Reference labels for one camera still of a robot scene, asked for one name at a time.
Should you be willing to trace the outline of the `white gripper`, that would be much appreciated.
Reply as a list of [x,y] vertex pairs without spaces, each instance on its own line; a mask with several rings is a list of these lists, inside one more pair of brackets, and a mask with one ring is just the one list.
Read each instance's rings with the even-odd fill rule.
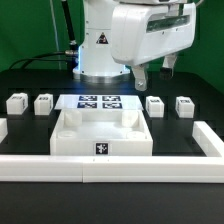
[[164,57],[160,78],[170,80],[177,60],[175,52],[194,40],[196,6],[118,4],[112,15],[111,55],[116,63],[132,67],[135,89],[147,89],[147,63]]

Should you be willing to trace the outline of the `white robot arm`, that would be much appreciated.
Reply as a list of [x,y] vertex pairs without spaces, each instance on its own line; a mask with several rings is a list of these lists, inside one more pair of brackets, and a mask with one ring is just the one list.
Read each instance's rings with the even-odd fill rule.
[[131,73],[144,91],[149,63],[161,58],[160,77],[170,79],[178,53],[193,43],[196,8],[190,0],[84,0],[85,37],[74,77],[111,83]]

